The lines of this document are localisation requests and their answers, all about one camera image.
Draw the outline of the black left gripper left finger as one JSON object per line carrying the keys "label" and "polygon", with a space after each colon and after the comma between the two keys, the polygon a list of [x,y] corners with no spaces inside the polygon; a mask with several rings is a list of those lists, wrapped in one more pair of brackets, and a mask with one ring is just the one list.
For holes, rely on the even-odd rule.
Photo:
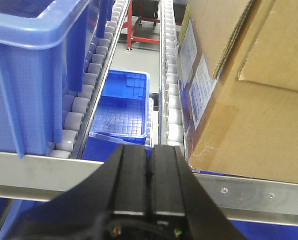
{"label": "black left gripper left finger", "polygon": [[5,239],[145,239],[146,158],[143,146],[118,146],[79,184],[21,213]]}

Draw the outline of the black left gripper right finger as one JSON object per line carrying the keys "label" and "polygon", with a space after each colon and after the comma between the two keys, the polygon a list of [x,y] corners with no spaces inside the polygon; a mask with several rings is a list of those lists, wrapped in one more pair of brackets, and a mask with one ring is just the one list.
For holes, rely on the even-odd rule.
{"label": "black left gripper right finger", "polygon": [[152,217],[166,221],[175,240],[244,240],[188,167],[179,147],[155,146],[152,173]]}

